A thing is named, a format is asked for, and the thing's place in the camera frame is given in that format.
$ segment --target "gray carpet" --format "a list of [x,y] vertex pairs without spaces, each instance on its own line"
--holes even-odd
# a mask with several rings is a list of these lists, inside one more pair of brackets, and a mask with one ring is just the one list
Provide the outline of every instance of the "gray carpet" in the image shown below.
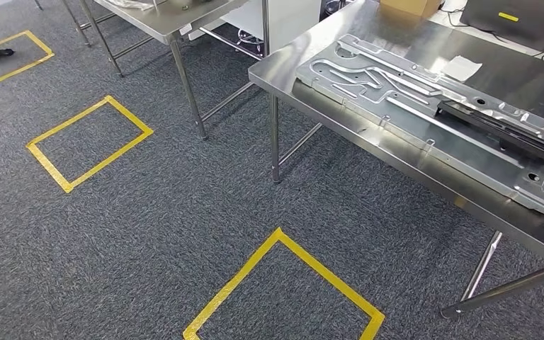
[[[181,339],[278,226],[385,314],[376,339],[544,339],[544,286],[461,319],[438,315],[461,295],[489,227],[326,129],[273,185],[264,93],[208,121],[202,142],[165,46],[129,53],[121,79],[59,1],[41,2],[43,12],[31,0],[0,7],[0,39],[31,30],[55,53],[0,83],[0,339]],[[117,18],[103,31],[114,50],[143,36]],[[247,81],[252,61],[211,38],[182,53],[203,110]],[[108,94],[154,134],[66,194],[25,145]],[[314,123],[281,113],[286,149]],[[39,147],[73,179],[136,133],[103,108]],[[506,238],[480,289],[542,266]],[[199,335],[358,339],[367,321],[275,246]]]

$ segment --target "black bar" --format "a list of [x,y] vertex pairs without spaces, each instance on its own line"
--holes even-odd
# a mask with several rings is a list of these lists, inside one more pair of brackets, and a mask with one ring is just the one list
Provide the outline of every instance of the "black bar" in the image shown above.
[[477,130],[497,136],[505,147],[522,152],[529,158],[544,160],[544,140],[505,120],[497,120],[456,101],[441,101],[437,113],[450,114]]

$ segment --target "floor marking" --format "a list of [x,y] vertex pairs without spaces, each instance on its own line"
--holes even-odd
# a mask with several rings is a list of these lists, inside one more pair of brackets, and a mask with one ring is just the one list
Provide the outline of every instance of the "floor marking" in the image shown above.
[[360,340],[369,340],[374,338],[376,332],[380,328],[380,324],[383,323],[385,316],[374,306],[372,306],[366,299],[359,295],[355,290],[351,289],[345,282],[334,275],[328,268],[322,263],[318,262],[312,255],[307,253],[299,244],[295,243],[289,236],[287,236],[280,228],[278,228],[272,235],[251,255],[249,260],[243,265],[239,272],[228,281],[228,283],[214,296],[214,298],[203,308],[203,310],[197,315],[197,317],[186,327],[182,333],[185,340],[200,340],[197,336],[197,331],[205,324],[205,322],[212,316],[216,309],[228,298],[228,295],[241,283],[243,279],[249,274],[249,272],[260,262],[260,260],[272,249],[272,246],[280,242],[284,244],[289,250],[291,250],[297,257],[304,261],[308,266],[314,269],[321,277],[331,283],[339,292],[343,293],[351,302],[360,307],[369,317],[370,323],[364,329],[364,332],[360,336]]
[[[133,139],[130,143],[124,145],[124,147],[114,152],[111,156],[107,157],[106,159],[101,161],[99,164],[95,165],[92,169],[88,170],[85,174],[83,174],[79,178],[76,178],[72,182],[68,182],[68,180],[66,180],[66,178],[64,178],[63,175],[59,172],[59,170],[55,168],[53,163],[51,163],[51,161],[43,154],[43,152],[41,152],[38,149],[36,144],[44,140],[45,138],[55,134],[56,132],[70,126],[71,124],[87,116],[91,112],[95,111],[97,108],[100,108],[101,106],[106,105],[107,103],[112,105],[116,110],[118,110],[118,112],[122,113],[126,118],[128,118],[128,120],[134,123],[139,129],[141,129],[142,133],[138,137]],[[143,139],[149,137],[149,135],[151,135],[152,133],[153,133],[153,130],[151,130],[148,126],[146,126],[137,116],[133,115],[127,108],[122,106],[122,104],[118,103],[118,101],[115,100],[112,96],[106,96],[105,98],[103,98],[103,100],[99,101],[97,104],[91,106],[90,108],[87,108],[86,110],[80,112],[74,117],[66,120],[65,122],[54,127],[53,129],[31,140],[26,145],[26,147],[28,148],[28,150],[30,150],[30,153],[34,155],[34,157],[36,157],[38,162],[45,168],[45,170],[47,170],[47,172],[51,175],[51,177],[53,177],[53,179],[59,184],[59,186],[61,186],[62,189],[64,189],[66,193],[69,193],[70,191],[72,191],[72,189],[77,187],[80,183],[89,179],[89,177],[96,174],[99,170],[106,167],[108,164],[113,162],[119,156],[122,156],[126,151],[132,149],[135,145],[139,144]]]
[[9,77],[13,77],[15,76],[16,74],[20,74],[22,72],[24,72],[25,70],[27,69],[30,69],[31,67],[34,67],[38,64],[40,64],[41,62],[44,62],[45,60],[48,60],[49,58],[53,57],[55,55],[55,53],[53,53],[53,51],[47,47],[47,45],[45,45],[42,41],[40,41],[36,35],[33,35],[32,32],[30,32],[29,30],[25,30],[21,33],[18,33],[16,35],[12,35],[11,37],[9,38],[5,38],[3,40],[0,41],[0,45],[3,45],[4,43],[7,43],[8,41],[10,40],[13,40],[13,39],[16,39],[16,38],[19,38],[21,37],[22,35],[25,35],[27,36],[30,40],[32,40],[38,47],[40,47],[43,51],[45,51],[45,53],[47,55],[45,55],[44,57],[40,58],[39,60],[35,61],[35,62],[31,62],[30,64],[27,64],[26,66],[24,67],[21,67],[15,71],[12,71],[12,72],[9,72],[8,74],[5,74],[3,76],[0,76],[0,82],[9,78]]

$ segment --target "stainless steel table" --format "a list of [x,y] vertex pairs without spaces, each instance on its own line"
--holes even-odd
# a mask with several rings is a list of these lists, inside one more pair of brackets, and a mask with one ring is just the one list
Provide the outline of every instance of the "stainless steel table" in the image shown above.
[[[82,33],[82,26],[78,24],[72,12],[69,10],[66,0],[62,1],[70,15],[72,15],[72,18],[74,19],[74,24],[76,25],[76,29],[84,37],[84,42],[88,44],[86,36]],[[122,8],[112,4],[107,0],[94,1],[97,4],[111,11],[112,16],[119,16],[120,18],[133,24],[135,27],[139,28],[140,30],[149,35],[149,37],[139,42],[136,42],[135,44],[125,48],[120,52],[112,53],[98,26],[99,21],[106,20],[110,16],[108,15],[95,19],[88,5],[86,4],[86,0],[80,0],[80,5],[84,13],[86,14],[86,17],[89,19],[90,26],[95,28],[96,32],[98,33],[99,39],[101,40],[103,48],[109,56],[109,60],[112,62],[116,72],[120,76],[122,76],[123,74],[116,60],[125,55],[126,53],[144,45],[145,43],[148,43],[150,40],[153,39],[170,46],[174,61],[176,62],[176,66],[178,67],[181,81],[188,97],[188,102],[191,105],[191,114],[195,121],[195,125],[197,126],[197,129],[199,131],[199,134],[203,139],[207,139],[208,137],[207,133],[205,132],[205,128],[203,127],[203,122],[212,115],[214,115],[216,112],[218,112],[230,101],[238,97],[238,95],[245,92],[251,85],[253,85],[253,83],[246,84],[245,86],[234,92],[232,95],[230,95],[228,98],[220,102],[218,105],[216,105],[208,113],[206,113],[205,115],[201,115],[199,113],[195,96],[193,95],[193,91],[191,89],[191,84],[188,79],[186,69],[182,62],[182,57],[178,44],[181,36],[189,34],[190,32],[193,32],[195,30],[201,30],[204,33],[214,36],[223,43],[231,45],[233,46],[233,48],[240,50],[241,52],[246,53],[257,60],[260,60],[261,58],[259,56],[256,56],[255,54],[244,49],[243,47],[237,47],[232,42],[203,28],[203,26],[215,21],[216,19],[225,15],[231,10],[239,8],[241,5],[245,4],[247,0],[190,0],[188,4],[184,4],[186,3],[186,1],[183,1],[183,4],[180,4],[177,0],[167,0],[163,2],[161,0],[158,0],[157,2],[159,4],[156,8],[154,7],[151,9],[147,9],[146,11],[135,8]],[[262,17],[264,24],[263,30],[265,34],[268,34],[268,0],[262,0]],[[268,50],[268,42],[265,42],[265,46],[266,50]]]
[[[458,55],[481,62],[480,71],[466,81],[468,86],[544,117],[544,62],[374,1],[358,0],[249,69],[251,81],[271,94],[273,180],[280,181],[279,166],[325,125],[497,230],[460,302],[443,309],[444,317],[544,283],[542,269],[473,297],[502,233],[544,258],[544,215],[440,161],[421,161],[424,151],[296,80],[298,66],[347,33],[431,70]],[[319,122],[284,156],[278,150],[278,99]]]

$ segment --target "metal sheet part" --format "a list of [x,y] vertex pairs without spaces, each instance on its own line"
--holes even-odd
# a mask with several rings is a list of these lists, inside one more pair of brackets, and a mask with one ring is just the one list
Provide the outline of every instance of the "metal sheet part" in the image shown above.
[[453,100],[544,140],[544,118],[345,35],[297,69],[304,84],[527,208],[544,214],[544,161],[502,149],[495,136],[437,115]]

